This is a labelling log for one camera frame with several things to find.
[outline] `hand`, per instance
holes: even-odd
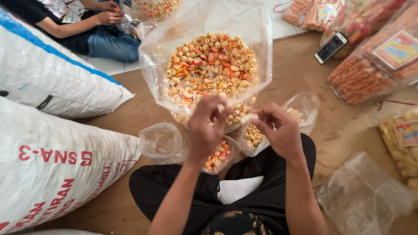
[[[123,14],[113,12],[100,12],[95,15],[98,25],[112,25],[122,20]]]
[[[219,113],[218,105],[225,109]],[[221,141],[228,115],[233,108],[227,104],[227,100],[218,95],[206,96],[197,104],[194,114],[189,120],[190,132],[190,156],[188,161],[202,167],[209,155],[211,155]],[[216,124],[210,125],[209,121],[216,118]]]
[[[259,119],[253,119],[252,123],[267,136],[278,155],[286,161],[304,158],[299,123],[294,116],[275,103],[254,110],[253,113],[257,113]]]
[[[115,12],[115,13],[120,12],[119,5],[115,3],[114,1],[99,2],[97,4],[98,4],[99,10],[101,11],[110,11],[110,12]]]

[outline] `sleeve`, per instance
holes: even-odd
[[[0,0],[0,4],[29,24],[39,23],[48,17],[42,7],[32,0]]]

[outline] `white sock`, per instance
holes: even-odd
[[[219,182],[221,190],[217,195],[218,200],[224,205],[231,204],[256,190],[263,181],[263,178],[264,176],[258,176],[247,179],[222,180]]]

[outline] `blue jeans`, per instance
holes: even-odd
[[[106,30],[112,26],[100,25],[97,31],[89,37],[89,57],[102,57],[119,62],[135,62],[138,60],[140,41],[133,35],[119,31],[113,36]]]

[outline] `smartphone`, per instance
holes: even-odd
[[[320,64],[327,61],[341,47],[347,43],[347,39],[341,34],[336,33],[319,51],[315,54],[315,58]]]

